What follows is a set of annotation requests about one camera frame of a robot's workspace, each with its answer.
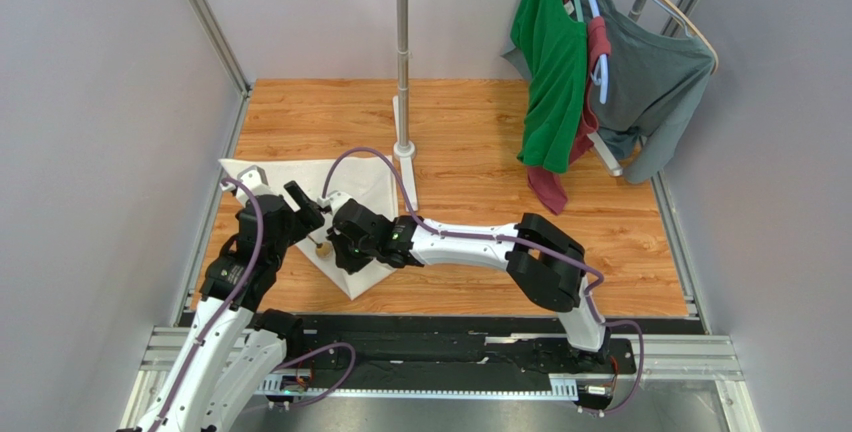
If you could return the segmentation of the green handled gold spoon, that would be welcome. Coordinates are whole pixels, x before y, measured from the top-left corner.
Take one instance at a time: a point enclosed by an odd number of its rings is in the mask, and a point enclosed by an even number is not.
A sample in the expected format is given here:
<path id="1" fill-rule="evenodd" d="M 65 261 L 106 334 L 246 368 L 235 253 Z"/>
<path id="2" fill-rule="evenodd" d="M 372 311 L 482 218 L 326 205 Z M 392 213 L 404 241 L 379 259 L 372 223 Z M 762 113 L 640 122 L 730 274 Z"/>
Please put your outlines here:
<path id="1" fill-rule="evenodd" d="M 314 252 L 321 259 L 329 258 L 333 253 L 333 246 L 324 238 L 316 238 L 311 235 L 307 239 L 314 245 Z"/>

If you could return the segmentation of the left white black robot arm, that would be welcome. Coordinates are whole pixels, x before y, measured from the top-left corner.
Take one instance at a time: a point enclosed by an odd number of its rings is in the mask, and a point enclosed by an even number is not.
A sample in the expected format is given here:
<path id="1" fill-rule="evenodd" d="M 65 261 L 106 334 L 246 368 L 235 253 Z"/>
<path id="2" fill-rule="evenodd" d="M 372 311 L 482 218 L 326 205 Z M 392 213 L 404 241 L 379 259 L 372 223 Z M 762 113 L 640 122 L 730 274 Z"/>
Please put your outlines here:
<path id="1" fill-rule="evenodd" d="M 274 192 L 260 179 L 226 178 L 243 207 L 238 231 L 209 265 L 187 337 L 137 431 L 227 431 L 272 368 L 303 340 L 300 318 L 268 310 L 250 324 L 287 250 L 325 224 L 294 181 Z"/>

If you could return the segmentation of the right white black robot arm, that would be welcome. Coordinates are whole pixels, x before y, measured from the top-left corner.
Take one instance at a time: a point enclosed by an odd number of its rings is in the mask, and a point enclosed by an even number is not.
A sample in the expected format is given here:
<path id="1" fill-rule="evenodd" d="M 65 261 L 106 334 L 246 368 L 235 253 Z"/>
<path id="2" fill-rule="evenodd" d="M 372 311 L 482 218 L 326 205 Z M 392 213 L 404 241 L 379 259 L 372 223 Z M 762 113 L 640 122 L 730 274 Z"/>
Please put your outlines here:
<path id="1" fill-rule="evenodd" d="M 321 199 L 338 268 L 349 274 L 382 263 L 394 269 L 467 265 L 505 272 L 525 297 L 549 310 L 575 356 L 603 362 L 610 333 L 591 297 L 585 249 L 543 216 L 497 226 L 445 224 L 417 215 L 388 219 L 342 194 Z"/>

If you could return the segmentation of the white cloth napkin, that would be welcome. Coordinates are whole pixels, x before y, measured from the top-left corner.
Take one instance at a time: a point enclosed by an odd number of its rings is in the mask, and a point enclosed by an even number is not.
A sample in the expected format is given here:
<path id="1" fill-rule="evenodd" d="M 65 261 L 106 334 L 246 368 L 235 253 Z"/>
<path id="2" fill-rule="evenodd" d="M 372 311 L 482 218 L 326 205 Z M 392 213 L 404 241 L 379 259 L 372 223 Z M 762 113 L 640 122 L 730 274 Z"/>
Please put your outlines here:
<path id="1" fill-rule="evenodd" d="M 316 202 L 321 197 L 333 161 L 319 159 L 252 162 L 223 158 L 219 161 L 221 167 L 222 163 L 242 167 L 256 165 L 262 168 L 274 195 L 282 195 L 291 207 L 295 207 L 296 203 L 287 195 L 284 185 L 289 181 L 296 181 L 307 196 Z M 350 156 L 344 159 L 332 175 L 329 193 L 333 191 L 350 194 L 361 205 L 388 219 L 398 215 L 397 188 L 393 174 L 378 157 Z M 324 227 L 310 235 L 326 239 L 326 230 L 330 226 L 331 218 L 326 217 Z M 334 252 L 329 258 L 321 259 L 316 256 L 314 245 L 308 239 L 298 242 L 296 247 L 310 261 L 314 269 L 322 272 L 350 300 L 356 299 L 394 272 L 390 266 L 372 262 L 360 272 L 350 275 L 336 266 Z"/>

